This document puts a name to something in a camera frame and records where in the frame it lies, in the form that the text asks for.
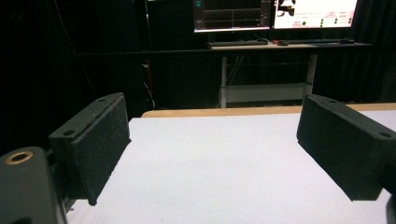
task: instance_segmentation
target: dark background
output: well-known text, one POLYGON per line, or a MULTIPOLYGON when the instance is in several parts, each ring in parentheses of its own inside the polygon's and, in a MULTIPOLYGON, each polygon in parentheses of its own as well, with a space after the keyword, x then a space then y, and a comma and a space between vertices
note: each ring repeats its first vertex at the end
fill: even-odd
MULTIPOLYGON (((194 35, 191 0, 56 3, 0 3, 0 155, 19 147, 49 148, 52 132, 94 99, 113 92, 124 92, 130 119, 140 117, 152 109, 145 82, 156 109, 211 108, 219 103, 220 58, 79 63, 74 53, 204 49, 208 41, 254 38, 251 33, 194 35), (142 66, 147 63, 149 72, 142 66)), ((351 29, 256 35, 268 39, 349 37, 394 45, 395 32, 395 1, 360 0, 351 29)), ((247 56, 233 84, 300 82, 307 59, 307 55, 247 56)), ((313 92, 347 103, 396 102, 395 74, 394 53, 319 54, 313 92)))

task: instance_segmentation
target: computer monitor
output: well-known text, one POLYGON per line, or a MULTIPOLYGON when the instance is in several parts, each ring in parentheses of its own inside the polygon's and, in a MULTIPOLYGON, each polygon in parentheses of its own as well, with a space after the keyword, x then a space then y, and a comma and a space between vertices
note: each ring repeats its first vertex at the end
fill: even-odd
POLYGON ((271 0, 192 0, 194 32, 268 30, 271 0))
POLYGON ((358 0, 275 0, 274 29, 351 27, 358 0))

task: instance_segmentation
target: wooden table edge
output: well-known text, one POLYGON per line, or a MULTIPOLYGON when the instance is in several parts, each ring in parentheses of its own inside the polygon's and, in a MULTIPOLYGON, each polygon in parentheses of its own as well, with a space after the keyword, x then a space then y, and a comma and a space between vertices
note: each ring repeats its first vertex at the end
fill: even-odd
MULTIPOLYGON (((396 110, 396 103, 347 105, 357 111, 396 110)), ((216 117, 301 113, 301 105, 215 109, 150 110, 142 118, 216 117)))

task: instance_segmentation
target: white table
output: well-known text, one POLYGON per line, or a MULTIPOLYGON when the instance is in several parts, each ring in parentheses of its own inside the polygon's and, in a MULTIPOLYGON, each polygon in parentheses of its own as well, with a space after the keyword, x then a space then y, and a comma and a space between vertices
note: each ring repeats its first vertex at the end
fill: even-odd
MULTIPOLYGON (((396 110, 363 114, 396 130, 396 110)), ((144 118, 95 207, 69 223, 386 223, 383 190, 351 202, 297 144, 299 113, 144 118)))

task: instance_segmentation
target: keyboard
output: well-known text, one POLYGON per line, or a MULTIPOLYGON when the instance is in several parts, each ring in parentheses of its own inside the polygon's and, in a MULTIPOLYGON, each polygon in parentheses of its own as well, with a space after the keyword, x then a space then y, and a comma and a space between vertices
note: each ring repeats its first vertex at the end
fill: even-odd
POLYGON ((263 40, 239 40, 239 41, 227 41, 227 42, 211 42, 207 45, 212 47, 231 47, 231 46, 257 46, 257 45, 268 45, 267 41, 263 40))
POLYGON ((287 40, 290 45, 298 44, 338 44, 340 39, 295 39, 287 40))

